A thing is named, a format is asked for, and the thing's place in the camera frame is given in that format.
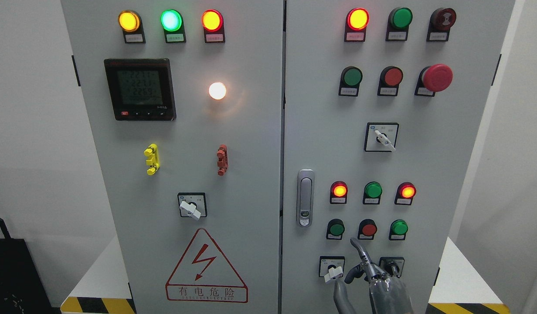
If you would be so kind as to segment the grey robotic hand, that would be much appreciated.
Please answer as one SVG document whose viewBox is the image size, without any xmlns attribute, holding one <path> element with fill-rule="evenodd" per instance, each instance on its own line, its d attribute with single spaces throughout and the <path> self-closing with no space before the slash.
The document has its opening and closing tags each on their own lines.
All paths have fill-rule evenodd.
<svg viewBox="0 0 537 314">
<path fill-rule="evenodd" d="M 365 275 L 369 284 L 369 296 L 372 313 L 374 314 L 413 314 L 414 310 L 406 285 L 400 278 L 390 276 L 385 270 L 372 262 L 362 242 L 354 237 L 350 243 L 360 256 L 360 264 L 353 267 L 345 279 L 331 275 L 334 282 L 333 300 L 340 314 L 354 314 L 355 309 L 348 300 L 346 284 L 354 278 Z"/>
</svg>

